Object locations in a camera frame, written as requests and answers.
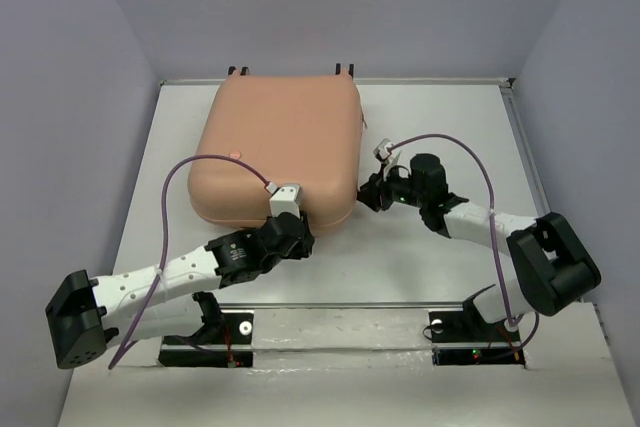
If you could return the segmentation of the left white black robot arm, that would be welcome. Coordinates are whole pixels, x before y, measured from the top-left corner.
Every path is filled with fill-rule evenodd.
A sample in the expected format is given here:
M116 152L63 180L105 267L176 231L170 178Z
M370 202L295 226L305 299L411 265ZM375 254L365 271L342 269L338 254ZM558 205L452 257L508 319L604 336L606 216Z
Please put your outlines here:
M169 261L119 275L68 274L45 308L56 365L86 365L126 339L185 336L209 342L221 330L213 291L254 281L283 260L310 256L314 244L308 217L288 212L258 228L209 241ZM193 310L186 325L189 304Z

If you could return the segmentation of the pink hard-shell suitcase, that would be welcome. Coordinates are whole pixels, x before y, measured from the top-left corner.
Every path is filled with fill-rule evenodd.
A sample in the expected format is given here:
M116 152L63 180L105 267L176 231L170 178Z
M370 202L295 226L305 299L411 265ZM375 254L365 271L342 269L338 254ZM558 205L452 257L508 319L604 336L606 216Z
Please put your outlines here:
M334 230L356 204L364 127L352 68L286 77L230 67L188 175L192 208L213 224L257 226L270 213L268 179L300 186L314 233Z

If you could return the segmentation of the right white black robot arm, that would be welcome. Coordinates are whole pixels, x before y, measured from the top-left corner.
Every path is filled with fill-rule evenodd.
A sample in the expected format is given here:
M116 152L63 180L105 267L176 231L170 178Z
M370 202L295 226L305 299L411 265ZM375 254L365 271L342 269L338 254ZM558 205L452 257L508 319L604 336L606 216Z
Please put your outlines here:
M435 155L414 156L407 176L383 162L359 188L357 199L375 212L393 203L415 207L430 231L510 258L514 279L498 271L496 284L464 301L460 326L470 338L482 339L497 323L529 313L552 317L601 284L599 268L564 216L516 216L474 204L450 191Z

